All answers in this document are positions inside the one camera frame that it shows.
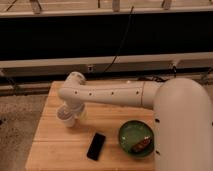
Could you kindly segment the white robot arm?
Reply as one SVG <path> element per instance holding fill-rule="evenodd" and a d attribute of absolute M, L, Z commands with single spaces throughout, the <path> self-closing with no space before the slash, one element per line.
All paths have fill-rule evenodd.
<path fill-rule="evenodd" d="M 68 127 L 87 102 L 143 107 L 154 112 L 155 171 L 213 171 L 213 102 L 188 78 L 88 85 L 72 72 L 58 91 L 57 117 Z"/>

